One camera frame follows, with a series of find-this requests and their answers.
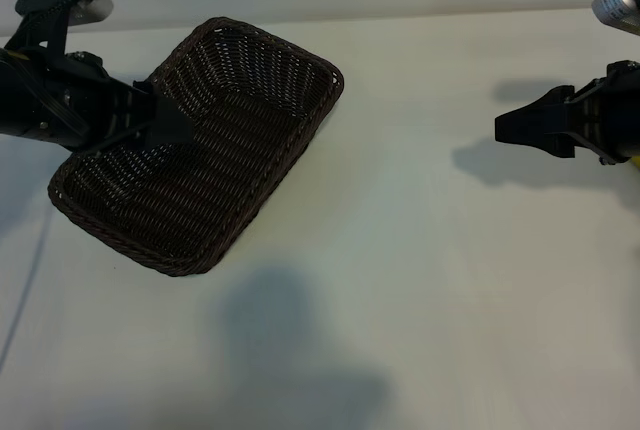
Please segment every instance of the woven texture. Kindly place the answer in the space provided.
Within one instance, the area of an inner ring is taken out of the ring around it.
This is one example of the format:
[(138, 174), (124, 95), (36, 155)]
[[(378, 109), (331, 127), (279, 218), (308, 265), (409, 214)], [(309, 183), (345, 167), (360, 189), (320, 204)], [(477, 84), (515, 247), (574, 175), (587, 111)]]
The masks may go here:
[(142, 265), (204, 273), (305, 150), (343, 78), (295, 45), (216, 18), (148, 80), (191, 117), (195, 143), (72, 155), (49, 196), (73, 223)]

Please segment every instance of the wicker basket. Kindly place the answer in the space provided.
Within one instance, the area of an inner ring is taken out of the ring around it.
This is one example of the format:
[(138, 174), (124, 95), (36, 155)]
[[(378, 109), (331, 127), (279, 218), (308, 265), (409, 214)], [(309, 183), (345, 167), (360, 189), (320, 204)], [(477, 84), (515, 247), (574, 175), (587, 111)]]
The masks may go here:
[(343, 90), (333, 65), (215, 18), (149, 77), (195, 123), (195, 143), (72, 155), (49, 184), (73, 223), (170, 276), (205, 273), (304, 152)]

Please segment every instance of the basket rim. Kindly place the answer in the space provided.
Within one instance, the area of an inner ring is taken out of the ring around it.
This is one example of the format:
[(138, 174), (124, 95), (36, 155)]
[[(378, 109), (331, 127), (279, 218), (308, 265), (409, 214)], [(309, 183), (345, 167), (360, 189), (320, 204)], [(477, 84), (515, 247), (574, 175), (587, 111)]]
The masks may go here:
[[(260, 28), (257, 28), (248, 23), (232, 20), (227, 17), (211, 18), (196, 27), (193, 32), (170, 53), (169, 57), (167, 57), (164, 62), (161, 63), (146, 80), (155, 85), (168, 72), (171, 71), (174, 62), (181, 58), (184, 53), (189, 52), (195, 45), (197, 45), (198, 42), (206, 34), (222, 28), (233, 28), (245, 35), (250, 35), (252, 38), (262, 41), (265, 44), (276, 46), (283, 52), (295, 54), (298, 57), (303, 58), (304, 60), (312, 61), (320, 69), (326, 72), (326, 75), (329, 77), (329, 81), (331, 83), (327, 88), (327, 91), (323, 98), (300, 121), (300, 124), (294, 131), (291, 132), (286, 142), (282, 143), (280, 150), (273, 155), (273, 157), (265, 167), (265, 170), (262, 172), (260, 178), (256, 178), (254, 182), (247, 187), (243, 196), (239, 199), (236, 207), (228, 212), (228, 215), (226, 216), (224, 222), (219, 225), (214, 236), (204, 241), (197, 252), (188, 257), (171, 257), (170, 255), (160, 253), (156, 249), (145, 247), (138, 241), (134, 240), (132, 237), (128, 236), (126, 233), (122, 232), (116, 226), (100, 222), (97, 217), (92, 215), (84, 207), (74, 201), (64, 191), (64, 183), (66, 181), (66, 178), (81, 164), (81, 157), (77, 155), (72, 154), (69, 156), (69, 158), (55, 172), (48, 186), (49, 197), (54, 206), (56, 206), (63, 214), (65, 214), (74, 224), (78, 225), (87, 233), (98, 238), (114, 250), (122, 253), (129, 258), (134, 259), (136, 262), (142, 265), (150, 266), (158, 271), (161, 271), (162, 273), (169, 274), (164, 270), (159, 270), (158, 265), (164, 268), (175, 266), (176, 268), (171, 270), (172, 272), (175, 270), (174, 273), (180, 273), (179, 270), (185, 266), (195, 265), (196, 267), (198, 267), (204, 265), (208, 270), (211, 266), (215, 265), (215, 262), (209, 264), (209, 260), (217, 256), (215, 251), (216, 245), (221, 247), (220, 252), (222, 254), (227, 251), (227, 247), (222, 244), (225, 243), (226, 239), (233, 238), (234, 236), (232, 232), (230, 233), (228, 231), (228, 228), (233, 219), (237, 218), (237, 209), (249, 210), (245, 207), (248, 203), (250, 203), (252, 195), (255, 195), (255, 189), (258, 188), (262, 184), (262, 182), (268, 181), (268, 179), (273, 175), (273, 172), (278, 168), (278, 164), (282, 162), (283, 157), (287, 156), (287, 152), (292, 153), (292, 155), (290, 156), (292, 159), (297, 158), (298, 155), (295, 152), (290, 152), (292, 146), (294, 146), (294, 142), (302, 136), (312, 120), (320, 117), (318, 124), (320, 123), (320, 121), (322, 121), (324, 116), (326, 116), (326, 114), (329, 113), (332, 108), (332, 105), (327, 105), (327, 103), (330, 100), (335, 102), (344, 90), (344, 77), (342, 73), (340, 72), (340, 70), (338, 70), (338, 68), (336, 68), (327, 60), (324, 60), (323, 58), (318, 57), (311, 52), (304, 50), (293, 43), (283, 40), (280, 37), (272, 35)], [(322, 113), (324, 107), (327, 107), (324, 115), (319, 115), (320, 113)], [(260, 192), (260, 194), (253, 197), (255, 202), (253, 205), (251, 205), (251, 209), (253, 209), (253, 207), (255, 207), (256, 205), (262, 205), (265, 202), (266, 198), (268, 198), (269, 196), (268, 189), (265, 189), (265, 191), (267, 192), (266, 196), (263, 197), (263, 192)], [(249, 220), (252, 218), (251, 213), (253, 212), (247, 211), (245, 213), (247, 213), (247, 215), (243, 219), (241, 219), (243, 223), (245, 220)]]

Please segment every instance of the silver cylinder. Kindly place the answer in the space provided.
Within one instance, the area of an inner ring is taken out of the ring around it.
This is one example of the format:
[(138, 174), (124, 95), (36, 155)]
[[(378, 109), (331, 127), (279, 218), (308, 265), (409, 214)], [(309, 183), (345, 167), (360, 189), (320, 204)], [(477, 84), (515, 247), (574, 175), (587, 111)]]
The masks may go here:
[(594, 0), (591, 4), (598, 20), (610, 27), (640, 35), (637, 0)]

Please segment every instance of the white table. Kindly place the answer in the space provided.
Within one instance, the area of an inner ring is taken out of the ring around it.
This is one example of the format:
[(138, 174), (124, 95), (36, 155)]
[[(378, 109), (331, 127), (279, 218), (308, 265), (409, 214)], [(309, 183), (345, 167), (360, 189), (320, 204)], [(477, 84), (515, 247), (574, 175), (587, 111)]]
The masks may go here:
[[(637, 429), (640, 172), (494, 143), (493, 119), (640, 41), (588, 11), (267, 30), (346, 90), (209, 274), (85, 234), (47, 204), (64, 152), (0, 140), (2, 428)], [(70, 49), (130, 80), (188, 33)]]

